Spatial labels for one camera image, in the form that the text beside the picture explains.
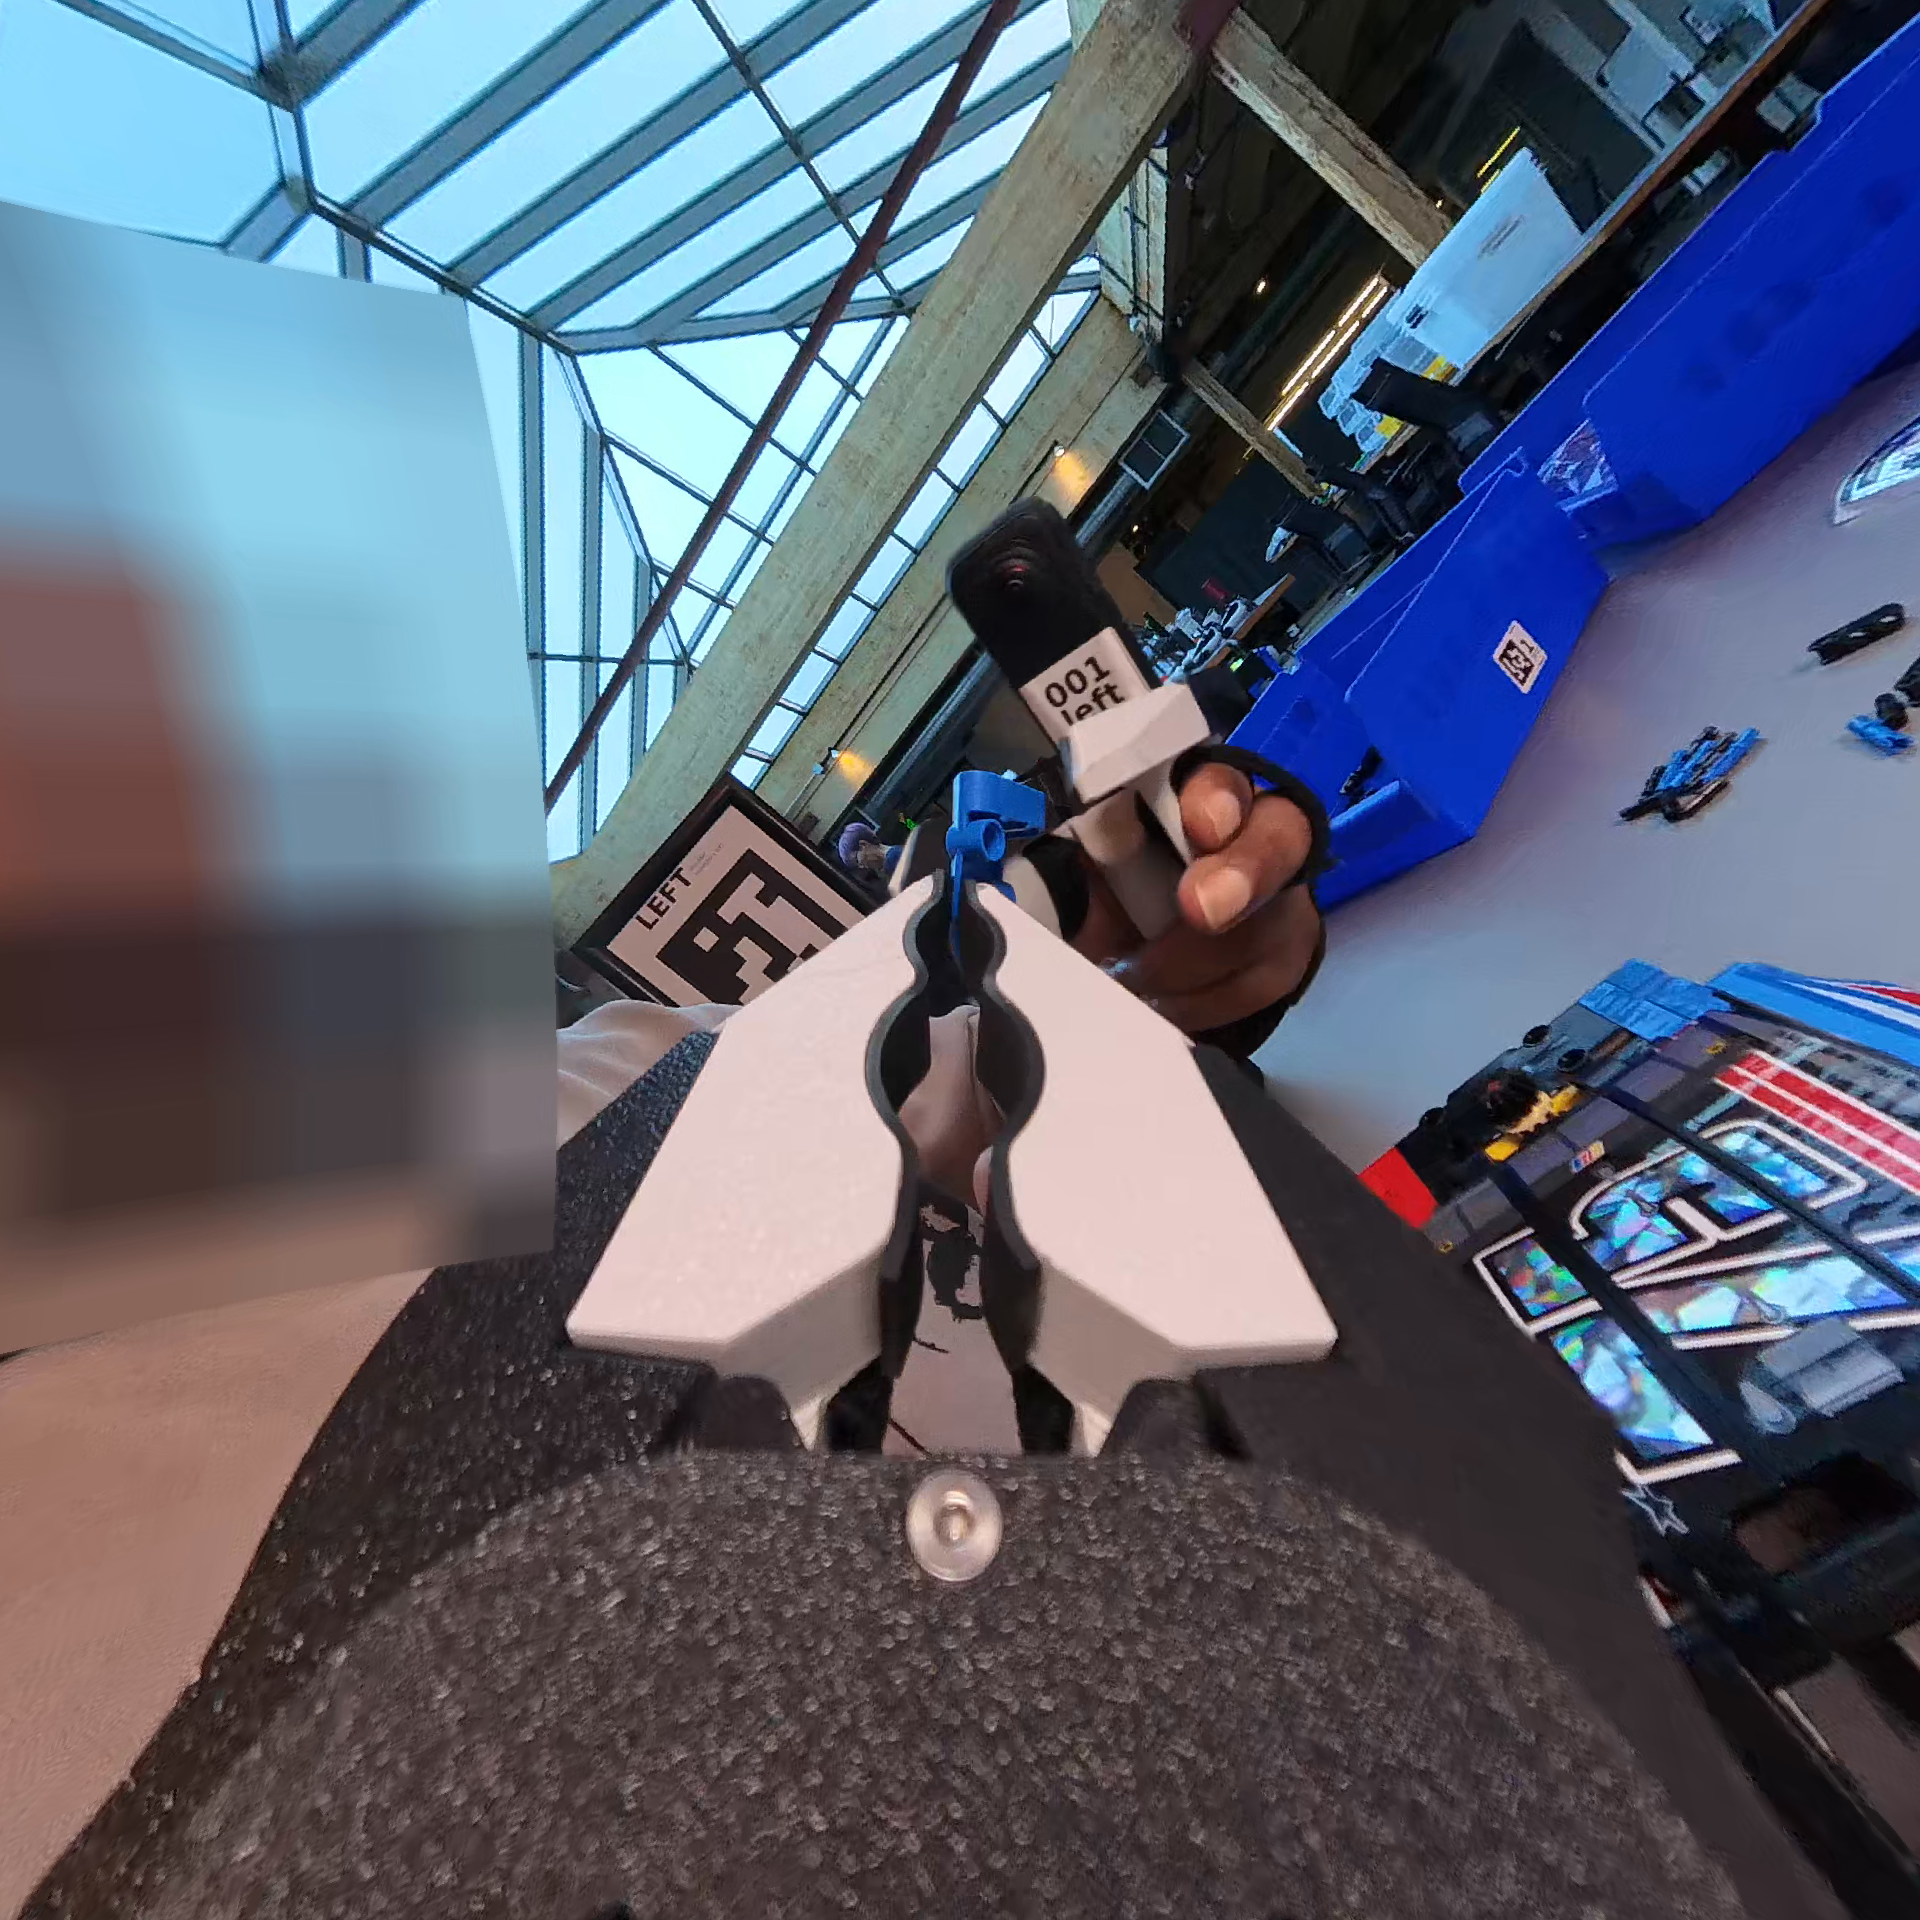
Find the blue lego panel piece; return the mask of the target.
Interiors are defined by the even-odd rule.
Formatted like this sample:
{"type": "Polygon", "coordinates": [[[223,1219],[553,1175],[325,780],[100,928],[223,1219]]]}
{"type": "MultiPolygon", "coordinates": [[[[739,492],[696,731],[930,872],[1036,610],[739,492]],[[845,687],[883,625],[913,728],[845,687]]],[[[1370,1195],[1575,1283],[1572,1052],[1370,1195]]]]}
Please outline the blue lego panel piece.
{"type": "Polygon", "coordinates": [[[971,882],[1017,898],[1005,872],[1047,831],[1047,797],[1008,776],[964,770],[952,781],[952,825],[944,837],[954,896],[971,882]]]}

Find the large blue storage bin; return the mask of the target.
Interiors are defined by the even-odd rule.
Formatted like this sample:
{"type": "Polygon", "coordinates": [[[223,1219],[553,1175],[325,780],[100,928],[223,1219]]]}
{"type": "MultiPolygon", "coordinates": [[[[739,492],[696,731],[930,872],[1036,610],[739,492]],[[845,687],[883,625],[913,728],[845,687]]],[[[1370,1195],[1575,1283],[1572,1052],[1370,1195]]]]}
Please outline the large blue storage bin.
{"type": "Polygon", "coordinates": [[[1917,322],[1917,21],[1818,106],[1463,474],[1593,546],[1712,516],[1917,322]]]}

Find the blue bin with tag label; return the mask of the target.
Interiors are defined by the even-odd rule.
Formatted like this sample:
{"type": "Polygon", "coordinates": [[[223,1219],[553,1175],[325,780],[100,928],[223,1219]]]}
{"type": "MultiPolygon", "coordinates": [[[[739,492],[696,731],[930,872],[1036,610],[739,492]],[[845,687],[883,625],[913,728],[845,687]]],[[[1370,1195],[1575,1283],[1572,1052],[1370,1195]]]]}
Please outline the blue bin with tag label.
{"type": "Polygon", "coordinates": [[[1304,643],[1232,746],[1329,810],[1319,905],[1475,840],[1604,588],[1538,477],[1501,472],[1304,643]]]}

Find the white storage box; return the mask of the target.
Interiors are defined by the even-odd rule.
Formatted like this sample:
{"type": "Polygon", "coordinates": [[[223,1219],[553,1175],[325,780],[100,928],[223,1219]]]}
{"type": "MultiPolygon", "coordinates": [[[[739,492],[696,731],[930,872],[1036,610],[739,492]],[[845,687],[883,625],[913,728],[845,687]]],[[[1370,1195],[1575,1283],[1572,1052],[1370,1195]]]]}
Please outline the white storage box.
{"type": "Polygon", "coordinates": [[[1465,370],[1580,244],[1546,167],[1521,149],[1412,274],[1400,322],[1431,356],[1465,370]]]}

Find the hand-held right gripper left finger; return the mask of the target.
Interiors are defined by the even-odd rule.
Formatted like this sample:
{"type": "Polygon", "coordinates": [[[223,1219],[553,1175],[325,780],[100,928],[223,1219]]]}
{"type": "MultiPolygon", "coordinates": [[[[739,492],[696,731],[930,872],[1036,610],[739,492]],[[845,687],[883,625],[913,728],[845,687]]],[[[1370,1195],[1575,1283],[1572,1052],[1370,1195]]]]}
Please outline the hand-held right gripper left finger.
{"type": "Polygon", "coordinates": [[[777,1389],[802,1444],[877,1453],[924,1300],[922,1186],[969,1186],[969,1012],[944,877],[720,1025],[567,1312],[573,1349],[777,1389]]]}

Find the cluster of blue black pins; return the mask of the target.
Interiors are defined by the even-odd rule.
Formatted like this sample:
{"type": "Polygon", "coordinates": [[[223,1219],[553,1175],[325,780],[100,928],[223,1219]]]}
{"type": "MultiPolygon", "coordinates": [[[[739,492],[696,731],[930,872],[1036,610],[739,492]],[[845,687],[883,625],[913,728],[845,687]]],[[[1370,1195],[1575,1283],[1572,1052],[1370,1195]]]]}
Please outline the cluster of blue black pins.
{"type": "Polygon", "coordinates": [[[1738,765],[1760,746],[1753,728],[1728,731],[1705,728],[1690,744],[1657,764],[1639,796],[1618,810],[1621,823],[1657,819],[1682,825],[1715,804],[1738,765]]]}

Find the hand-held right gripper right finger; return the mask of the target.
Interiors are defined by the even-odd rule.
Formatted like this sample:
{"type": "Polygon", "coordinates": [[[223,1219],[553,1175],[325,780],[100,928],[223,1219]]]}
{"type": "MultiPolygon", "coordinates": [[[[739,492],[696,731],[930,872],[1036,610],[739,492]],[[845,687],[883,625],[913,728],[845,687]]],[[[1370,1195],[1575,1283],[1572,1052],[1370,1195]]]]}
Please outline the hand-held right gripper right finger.
{"type": "Polygon", "coordinates": [[[1329,1359],[1335,1320],[1218,1099],[1239,1069],[981,882],[961,970],[1000,1114],[981,1304],[1023,1451],[1098,1451],[1139,1386],[1329,1359]]]}

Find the lego race car model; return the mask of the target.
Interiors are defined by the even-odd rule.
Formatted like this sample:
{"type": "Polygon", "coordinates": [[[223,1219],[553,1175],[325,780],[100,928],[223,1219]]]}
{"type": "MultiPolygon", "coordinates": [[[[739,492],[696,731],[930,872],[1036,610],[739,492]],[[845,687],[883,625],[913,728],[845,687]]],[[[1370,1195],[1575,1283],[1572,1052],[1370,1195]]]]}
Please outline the lego race car model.
{"type": "Polygon", "coordinates": [[[1660,1621],[1916,1716],[1916,987],[1627,963],[1361,1177],[1597,1408],[1660,1621]]]}

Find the black white marker board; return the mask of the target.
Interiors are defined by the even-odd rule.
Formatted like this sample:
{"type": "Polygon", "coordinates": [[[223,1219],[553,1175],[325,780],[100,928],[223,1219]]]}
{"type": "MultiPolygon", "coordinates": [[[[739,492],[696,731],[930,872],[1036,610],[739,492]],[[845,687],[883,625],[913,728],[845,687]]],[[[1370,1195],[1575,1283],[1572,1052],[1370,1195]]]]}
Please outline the black white marker board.
{"type": "Polygon", "coordinates": [[[743,1005],[868,913],[868,893],[831,856],[720,776],[572,955],[632,999],[743,1005]]]}

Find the lego sticker sheet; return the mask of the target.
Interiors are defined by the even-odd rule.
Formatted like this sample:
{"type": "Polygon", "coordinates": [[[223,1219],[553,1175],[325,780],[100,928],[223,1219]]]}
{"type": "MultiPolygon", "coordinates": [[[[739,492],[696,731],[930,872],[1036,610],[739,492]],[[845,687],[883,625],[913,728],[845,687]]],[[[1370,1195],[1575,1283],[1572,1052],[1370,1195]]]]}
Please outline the lego sticker sheet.
{"type": "Polygon", "coordinates": [[[1907,421],[1844,474],[1832,504],[1832,521],[1844,527],[1884,507],[1917,500],[1917,416],[1907,421]]]}

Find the person's left hand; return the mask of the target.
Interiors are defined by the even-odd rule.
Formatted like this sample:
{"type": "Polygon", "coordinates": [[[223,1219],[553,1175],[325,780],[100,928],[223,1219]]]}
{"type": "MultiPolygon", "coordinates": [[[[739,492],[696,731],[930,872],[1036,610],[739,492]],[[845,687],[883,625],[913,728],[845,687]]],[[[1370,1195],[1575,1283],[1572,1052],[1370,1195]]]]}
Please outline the person's left hand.
{"type": "Polygon", "coordinates": [[[1072,946],[1189,1035],[1249,1026],[1317,971],[1324,922],[1304,881],[1312,816],[1223,764],[1183,789],[1194,863],[1175,922],[1145,939],[1098,872],[1072,946]]]}

